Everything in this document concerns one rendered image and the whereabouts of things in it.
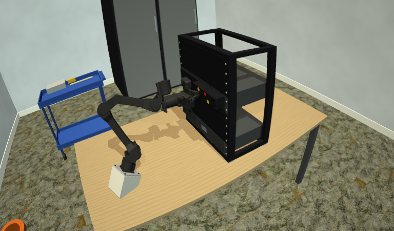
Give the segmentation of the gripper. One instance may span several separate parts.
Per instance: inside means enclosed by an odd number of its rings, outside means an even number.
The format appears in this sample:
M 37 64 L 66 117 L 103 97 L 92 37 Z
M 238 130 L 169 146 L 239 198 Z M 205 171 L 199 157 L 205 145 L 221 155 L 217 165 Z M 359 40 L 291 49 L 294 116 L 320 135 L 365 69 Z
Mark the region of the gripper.
M 190 79 L 188 79 L 187 77 L 183 77 L 182 79 L 181 79 L 181 84 L 182 84 L 182 86 L 184 87 L 184 91 L 181 91 L 181 92 L 179 92 L 179 93 L 173 93 L 173 96 L 174 96 L 174 98 L 175 98 L 175 106 L 178 106 L 179 107 L 179 104 L 181 103 L 181 101 L 178 101 L 178 98 L 181 96 L 181 95 L 183 95 L 183 94 L 189 94 L 189 95 L 191 95 L 191 98 L 193 98 L 194 100 L 196 99 L 196 98 L 198 98 L 200 95 L 202 95 L 201 93 L 199 93 L 198 91 L 196 91 L 196 90 L 190 90 L 190 88 L 191 88 L 191 80 Z M 193 92 L 192 92 L 193 91 Z M 186 109 L 186 108 L 184 108 L 183 107 L 183 112 L 186 114 L 186 115 L 192 115 L 192 109 L 191 110 L 188 110 L 188 109 Z

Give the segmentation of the black server rack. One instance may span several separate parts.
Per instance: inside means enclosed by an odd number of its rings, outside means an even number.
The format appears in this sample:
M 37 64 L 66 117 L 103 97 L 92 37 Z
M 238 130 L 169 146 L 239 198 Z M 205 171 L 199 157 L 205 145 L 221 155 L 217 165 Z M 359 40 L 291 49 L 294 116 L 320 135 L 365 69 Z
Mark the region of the black server rack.
M 215 35 L 215 45 L 192 37 L 210 33 Z M 228 51 L 223 49 L 222 34 L 259 48 Z M 202 94 L 194 100 L 192 115 L 186 115 L 186 120 L 228 163 L 266 145 L 273 109 L 277 46 L 221 28 L 180 34 L 178 41 L 181 78 L 190 79 L 190 89 Z M 265 52 L 267 78 L 237 64 L 238 58 Z M 262 123 L 242 107 L 264 98 Z M 235 151 L 244 145 L 247 146 Z

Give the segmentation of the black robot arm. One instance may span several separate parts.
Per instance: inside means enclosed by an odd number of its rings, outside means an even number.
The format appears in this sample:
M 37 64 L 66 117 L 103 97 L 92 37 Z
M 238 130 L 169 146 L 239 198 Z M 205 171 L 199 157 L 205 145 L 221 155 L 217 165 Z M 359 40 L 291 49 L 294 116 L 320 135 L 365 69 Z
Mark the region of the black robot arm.
M 156 83 L 156 87 L 158 93 L 153 99 L 138 99 L 116 94 L 105 103 L 100 103 L 97 108 L 97 114 L 109 124 L 109 126 L 127 149 L 124 151 L 125 157 L 123 157 L 122 163 L 120 165 L 120 168 L 123 172 L 134 173 L 136 166 L 135 162 L 140 159 L 142 155 L 141 149 L 140 146 L 136 144 L 135 140 L 131 141 L 126 136 L 119 124 L 114 119 L 112 113 L 110 113 L 110 110 L 117 104 L 124 104 L 141 107 L 152 112 L 158 112 L 162 105 L 161 111 L 167 113 L 167 108 L 175 106 L 174 96 L 169 95 L 172 92 L 170 80 L 158 82 Z M 181 101 L 179 107 L 184 107 L 188 110 L 191 110 L 195 106 L 194 99 L 191 98 L 191 95 L 189 94 L 183 94 L 178 98 L 178 101 Z

